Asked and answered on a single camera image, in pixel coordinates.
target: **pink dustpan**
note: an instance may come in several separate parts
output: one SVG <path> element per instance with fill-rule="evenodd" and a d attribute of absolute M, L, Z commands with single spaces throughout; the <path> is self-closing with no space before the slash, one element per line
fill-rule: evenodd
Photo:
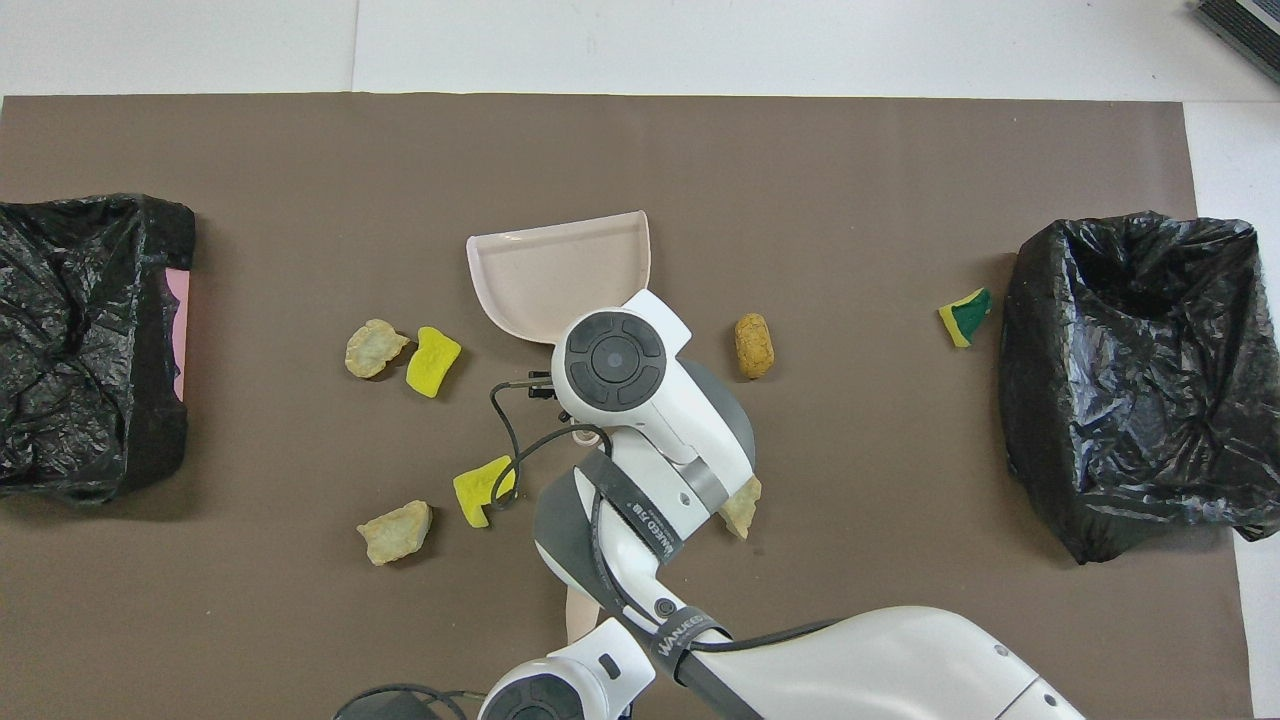
<path fill-rule="evenodd" d="M 644 211 L 467 238 L 471 282 L 499 328 L 554 345 L 570 323 L 649 286 Z"/>

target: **beige rock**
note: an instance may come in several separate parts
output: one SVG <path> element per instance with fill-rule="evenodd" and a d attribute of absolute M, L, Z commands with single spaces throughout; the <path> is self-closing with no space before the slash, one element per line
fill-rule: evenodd
<path fill-rule="evenodd" d="M 737 366 L 748 379 L 764 377 L 773 366 L 773 340 L 769 325 L 759 313 L 748 313 L 733 325 L 733 347 Z"/>
<path fill-rule="evenodd" d="M 361 325 L 347 341 L 347 370 L 357 378 L 371 378 L 408 345 L 387 320 L 374 318 Z"/>
<path fill-rule="evenodd" d="M 374 518 L 356 530 L 369 543 L 366 555 L 374 565 L 385 565 L 417 552 L 431 528 L 431 506 L 415 500 L 404 507 Z"/>
<path fill-rule="evenodd" d="M 733 497 L 721 506 L 721 518 L 724 518 L 724 527 L 740 539 L 746 539 L 746 532 L 751 528 L 751 519 L 755 518 L 755 501 L 760 500 L 760 480 L 751 475 Z"/>

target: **black circular joint cap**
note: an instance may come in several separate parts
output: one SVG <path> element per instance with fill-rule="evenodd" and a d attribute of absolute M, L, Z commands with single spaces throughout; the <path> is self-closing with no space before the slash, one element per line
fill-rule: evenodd
<path fill-rule="evenodd" d="M 582 700 L 556 675 L 521 678 L 498 692 L 481 720 L 582 720 Z"/>
<path fill-rule="evenodd" d="M 591 369 L 603 380 L 622 383 L 640 368 L 640 348 L 622 336 L 608 336 L 591 350 Z"/>
<path fill-rule="evenodd" d="M 627 313 L 582 318 L 564 343 L 564 370 L 575 395 L 598 410 L 621 413 L 649 400 L 667 372 L 662 337 Z"/>

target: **white floor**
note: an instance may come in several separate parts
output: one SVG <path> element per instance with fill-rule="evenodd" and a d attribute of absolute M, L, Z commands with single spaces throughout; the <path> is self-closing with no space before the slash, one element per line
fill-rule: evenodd
<path fill-rule="evenodd" d="M 1280 287 L 1280 85 L 1183 0 L 0 0 L 0 97 L 346 90 L 1185 101 L 1201 213 Z M 1280 541 L 1236 559 L 1280 716 Z"/>

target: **bin lined with trash bag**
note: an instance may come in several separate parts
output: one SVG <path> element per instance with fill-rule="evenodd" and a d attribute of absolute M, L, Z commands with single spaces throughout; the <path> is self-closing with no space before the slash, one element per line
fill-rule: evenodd
<path fill-rule="evenodd" d="M 101 503 L 178 469 L 169 278 L 195 242 L 189 209 L 142 195 L 0 204 L 0 496 Z"/>
<path fill-rule="evenodd" d="M 1080 564 L 1188 525 L 1280 529 L 1277 372 L 1243 220 L 1059 220 L 1018 254 L 1000 354 L 1009 464 Z"/>

